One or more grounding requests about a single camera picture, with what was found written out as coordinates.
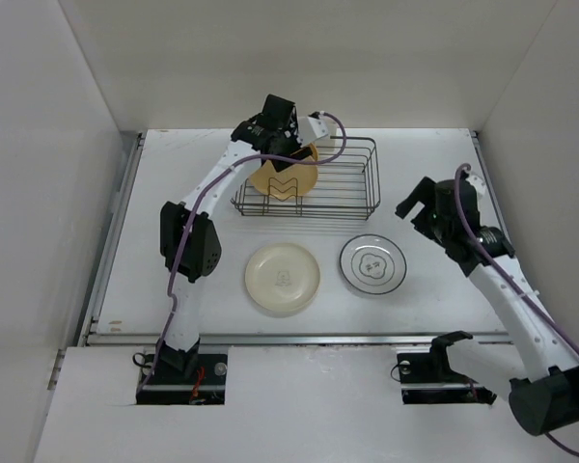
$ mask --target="screw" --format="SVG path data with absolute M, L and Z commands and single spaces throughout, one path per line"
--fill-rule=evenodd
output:
M 217 376 L 225 376 L 228 372 L 228 366 L 223 362 L 219 362 L 214 366 L 214 374 Z
M 407 360 L 403 360 L 400 364 L 399 364 L 399 373 L 401 374 L 409 374 L 411 373 L 412 370 L 410 368 L 410 363 Z

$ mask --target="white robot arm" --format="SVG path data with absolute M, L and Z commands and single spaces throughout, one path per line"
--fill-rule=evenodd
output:
M 161 255 L 172 278 L 177 271 L 195 284 L 214 270 L 222 251 L 212 221 L 214 210 L 266 162 L 261 154 L 273 157 L 270 162 L 279 172 L 291 165 L 284 159 L 304 160 L 312 154 L 309 145 L 328 134 L 319 113 L 297 118 L 293 102 L 269 95 L 262 112 L 241 123 L 233 132 L 227 149 L 202 182 L 180 203 L 168 202 L 163 206 Z M 181 249 L 180 242 L 185 229 L 189 228 L 187 219 L 191 211 L 196 214 Z M 169 291 L 169 295 L 176 298 L 171 313 L 174 320 L 166 325 L 167 330 L 161 335 L 162 345 L 157 349 L 160 360 L 178 371 L 189 370 L 190 358 L 197 354 L 200 337 L 198 290 L 194 285 L 189 288 L 189 294 L 181 297 Z
M 503 358 L 471 335 L 455 332 L 433 340 L 432 369 L 442 378 L 464 375 L 506 399 L 532 435 L 579 422 L 579 355 L 543 319 L 551 321 L 502 232 L 481 225 L 477 192 L 466 178 L 435 183 L 425 177 L 396 213 L 405 218 L 417 203 L 424 205 L 412 219 L 415 230 L 458 263 L 497 313 L 519 356 Z

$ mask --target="white plate with black rim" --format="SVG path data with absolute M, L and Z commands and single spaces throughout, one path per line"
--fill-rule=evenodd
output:
M 407 273 L 407 262 L 399 246 L 377 234 L 361 234 L 347 241 L 339 264 L 347 282 L 368 294 L 394 291 Z

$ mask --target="white tabletop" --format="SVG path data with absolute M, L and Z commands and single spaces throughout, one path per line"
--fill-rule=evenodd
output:
M 36 463 L 578 461 L 501 398 L 403 405 L 387 346 L 232 348 L 226 404 L 201 407 L 134 405 L 136 350 L 67 351 Z M 579 450 L 579 423 L 555 434 Z
M 159 211 L 195 188 L 229 141 L 229 130 L 149 131 L 124 220 L 124 228 L 96 331 L 158 334 L 170 301 L 168 271 L 159 254 Z M 213 217 L 223 257 L 207 278 L 186 290 L 201 291 L 203 334 L 422 334 L 454 330 L 503 331 L 483 296 L 436 244 L 413 230 L 409 217 L 394 215 L 418 181 L 452 178 L 469 162 L 481 172 L 465 129 L 353 129 L 350 135 L 377 142 L 381 205 L 367 222 L 242 217 L 227 203 Z M 487 195 L 482 222 L 498 224 Z M 370 296 L 350 290 L 339 270 L 339 252 L 353 236 L 376 233 L 394 241 L 407 259 L 407 277 L 397 290 Z M 321 284 L 302 313 L 275 318 L 263 313 L 244 287 L 244 269 L 261 246 L 295 242 L 316 257 Z

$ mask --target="metal wire basket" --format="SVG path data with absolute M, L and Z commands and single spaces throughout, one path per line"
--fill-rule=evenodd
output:
M 317 145 L 319 160 L 338 151 L 333 141 L 341 137 L 330 139 L 328 145 Z M 347 137 L 345 151 L 339 158 L 317 166 L 316 186 L 305 196 L 297 194 L 297 178 L 284 184 L 283 195 L 278 195 L 283 199 L 275 197 L 279 191 L 276 187 L 273 178 L 268 182 L 268 194 L 263 195 L 247 180 L 231 199 L 232 204 L 247 216 L 367 220 L 380 203 L 375 140 Z

